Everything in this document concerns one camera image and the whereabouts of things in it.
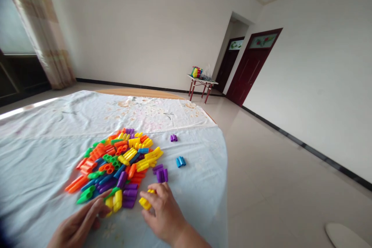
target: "plastic bag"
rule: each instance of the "plastic bag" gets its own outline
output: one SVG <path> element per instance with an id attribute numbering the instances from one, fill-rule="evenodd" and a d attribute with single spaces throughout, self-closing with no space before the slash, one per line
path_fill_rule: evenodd
<path id="1" fill-rule="evenodd" d="M 212 80 L 212 71 L 210 70 L 210 64 L 208 64 L 208 67 L 203 70 L 203 72 L 200 75 L 200 79 L 206 80 L 206 81 L 213 81 Z"/>

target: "hand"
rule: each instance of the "hand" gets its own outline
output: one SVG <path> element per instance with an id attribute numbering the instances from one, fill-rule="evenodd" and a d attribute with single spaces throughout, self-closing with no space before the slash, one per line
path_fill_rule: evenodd
<path id="1" fill-rule="evenodd" d="M 54 232 L 47 248 L 80 248 L 83 246 L 91 228 L 99 229 L 101 218 L 106 217 L 111 210 L 103 202 L 111 190 L 108 190 L 91 200 L 78 212 L 63 221 Z"/>
<path id="2" fill-rule="evenodd" d="M 168 183 L 155 183 L 149 185 L 148 188 L 156 190 L 157 195 L 143 191 L 139 194 L 152 205 L 155 215 L 144 209 L 142 210 L 143 218 L 158 238 L 174 246 L 188 223 L 183 217 Z"/>

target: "tile floor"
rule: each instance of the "tile floor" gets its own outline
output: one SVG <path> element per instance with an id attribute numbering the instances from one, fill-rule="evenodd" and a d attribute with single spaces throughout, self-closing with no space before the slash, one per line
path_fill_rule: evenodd
<path id="1" fill-rule="evenodd" d="M 79 90 L 108 88 L 118 86 L 78 83 L 2 107 L 0 114 Z M 331 248 L 324 231 L 328 222 L 344 224 L 372 245 L 372 192 L 228 99 L 203 101 L 193 97 L 226 139 L 230 247 Z"/>

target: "door glass panel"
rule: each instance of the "door glass panel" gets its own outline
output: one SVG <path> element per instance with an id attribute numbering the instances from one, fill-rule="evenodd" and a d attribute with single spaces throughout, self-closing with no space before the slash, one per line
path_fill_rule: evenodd
<path id="1" fill-rule="evenodd" d="M 269 48 L 276 36 L 277 34 L 254 37 L 249 48 Z"/>
<path id="2" fill-rule="evenodd" d="M 244 40 L 232 41 L 229 50 L 239 50 Z"/>

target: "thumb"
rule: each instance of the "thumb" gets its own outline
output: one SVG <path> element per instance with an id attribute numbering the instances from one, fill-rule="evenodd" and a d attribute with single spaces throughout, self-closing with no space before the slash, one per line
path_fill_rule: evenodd
<path id="1" fill-rule="evenodd" d="M 85 218 L 80 228 L 77 230 L 76 234 L 74 235 L 74 238 L 76 241 L 79 241 L 82 243 L 85 242 L 85 239 L 88 236 L 90 229 L 92 228 L 92 225 L 97 217 L 97 214 L 101 211 L 101 208 L 103 206 L 104 206 L 103 198 L 99 198 L 94 202 L 94 204 L 91 206 L 91 208 L 88 210 L 87 214 L 85 215 Z"/>
<path id="2" fill-rule="evenodd" d="M 142 216 L 151 229 L 156 227 L 156 217 L 152 215 L 149 210 L 143 209 Z"/>

